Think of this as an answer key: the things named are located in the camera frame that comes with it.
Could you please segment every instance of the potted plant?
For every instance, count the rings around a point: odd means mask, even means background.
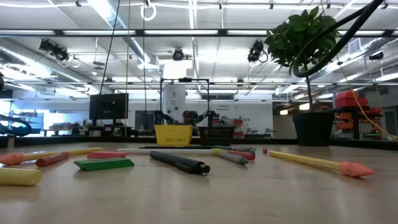
[[[288,22],[282,23],[267,33],[267,39],[264,41],[268,45],[267,53],[280,67],[288,67],[289,73],[291,73],[297,55],[303,47],[321,31],[336,24],[334,18],[323,15],[323,13],[318,15],[318,12],[319,7],[315,7],[309,13],[304,10],[301,15],[290,16]],[[338,32],[334,30],[313,44],[298,62],[301,70],[308,70],[311,63],[317,64],[335,46],[337,36]],[[313,112],[308,77],[306,77],[306,82],[310,112],[293,115],[298,143],[306,146],[327,146],[334,115]]]

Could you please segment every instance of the red machine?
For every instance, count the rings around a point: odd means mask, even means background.
[[[337,108],[342,108],[346,106],[355,106],[357,107],[358,104],[356,103],[354,99],[354,95],[359,101],[359,104],[361,106],[367,106],[368,105],[368,99],[366,98],[359,98],[358,93],[355,91],[344,91],[341,93],[337,94],[336,97],[336,107]]]

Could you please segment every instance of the yellow basket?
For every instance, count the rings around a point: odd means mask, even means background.
[[[157,144],[162,146],[188,146],[192,138],[193,126],[155,125]]]

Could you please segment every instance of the computer monitor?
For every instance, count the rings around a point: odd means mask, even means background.
[[[127,119],[129,105],[126,104],[126,97],[129,98],[128,93],[91,95],[89,118],[93,122],[98,119]]]

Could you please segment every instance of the black marker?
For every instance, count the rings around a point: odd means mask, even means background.
[[[171,166],[175,166],[179,170],[189,174],[208,174],[210,172],[210,167],[208,165],[206,165],[204,162],[196,161],[194,159],[188,159],[159,151],[151,151],[149,155],[153,159],[165,162]]]

